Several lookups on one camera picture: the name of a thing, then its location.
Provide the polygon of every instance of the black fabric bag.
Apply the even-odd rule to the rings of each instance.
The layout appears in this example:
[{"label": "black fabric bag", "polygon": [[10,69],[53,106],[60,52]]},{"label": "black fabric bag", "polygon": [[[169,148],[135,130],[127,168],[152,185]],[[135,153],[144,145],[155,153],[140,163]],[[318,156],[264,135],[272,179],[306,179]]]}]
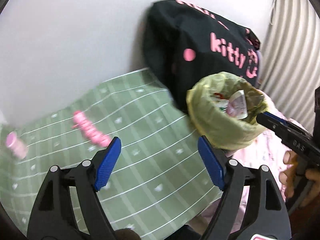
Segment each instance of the black fabric bag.
[{"label": "black fabric bag", "polygon": [[205,76],[225,71],[255,85],[259,46],[248,28],[186,2],[163,0],[148,12],[143,54],[186,112],[187,90]]}]

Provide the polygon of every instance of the green trash bag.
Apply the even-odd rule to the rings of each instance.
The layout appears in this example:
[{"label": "green trash bag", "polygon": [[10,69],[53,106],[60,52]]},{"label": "green trash bag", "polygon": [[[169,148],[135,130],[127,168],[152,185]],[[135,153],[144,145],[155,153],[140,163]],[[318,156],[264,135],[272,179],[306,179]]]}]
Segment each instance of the green trash bag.
[{"label": "green trash bag", "polygon": [[[212,99],[220,93],[229,99],[233,93],[244,90],[248,116],[238,120],[217,107]],[[201,79],[187,92],[189,116],[213,147],[238,150],[247,147],[265,128],[256,121],[257,114],[268,111],[264,95],[245,79],[227,72]]]}]

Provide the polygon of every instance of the corrugated blind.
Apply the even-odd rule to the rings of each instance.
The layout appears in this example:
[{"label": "corrugated blind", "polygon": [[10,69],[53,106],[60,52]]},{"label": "corrugated blind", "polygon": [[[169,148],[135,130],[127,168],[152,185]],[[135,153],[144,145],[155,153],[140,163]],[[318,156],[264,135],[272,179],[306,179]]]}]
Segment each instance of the corrugated blind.
[{"label": "corrugated blind", "polygon": [[320,86],[320,20],[308,0],[276,0],[261,53],[260,89],[286,117],[312,132],[314,93]]}]

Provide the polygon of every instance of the green tablecloth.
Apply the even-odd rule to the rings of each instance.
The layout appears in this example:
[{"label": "green tablecloth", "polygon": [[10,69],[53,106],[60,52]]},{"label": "green tablecloth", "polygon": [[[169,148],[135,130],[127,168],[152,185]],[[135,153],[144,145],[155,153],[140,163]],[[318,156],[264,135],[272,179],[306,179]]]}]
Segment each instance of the green tablecloth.
[{"label": "green tablecloth", "polygon": [[[220,196],[197,152],[199,134],[173,107],[168,90],[142,69],[105,81],[69,107],[18,129],[29,149],[22,161],[4,145],[12,129],[1,127],[0,200],[23,233],[48,169],[75,166],[100,150],[72,128],[76,110],[122,141],[110,180],[98,192],[114,229],[164,239]],[[75,188],[71,195],[78,226],[88,233]]]}]

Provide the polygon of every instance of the pink coiled cord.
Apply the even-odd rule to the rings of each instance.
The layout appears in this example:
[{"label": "pink coiled cord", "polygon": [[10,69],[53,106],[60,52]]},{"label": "pink coiled cord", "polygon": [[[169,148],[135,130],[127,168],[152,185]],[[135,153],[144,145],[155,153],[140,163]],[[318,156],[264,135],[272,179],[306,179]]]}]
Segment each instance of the pink coiled cord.
[{"label": "pink coiled cord", "polygon": [[85,137],[91,140],[93,144],[99,145],[100,147],[107,147],[110,144],[111,138],[98,131],[92,122],[87,119],[84,112],[75,111],[73,113],[73,122],[75,123],[73,128],[79,126]]}]

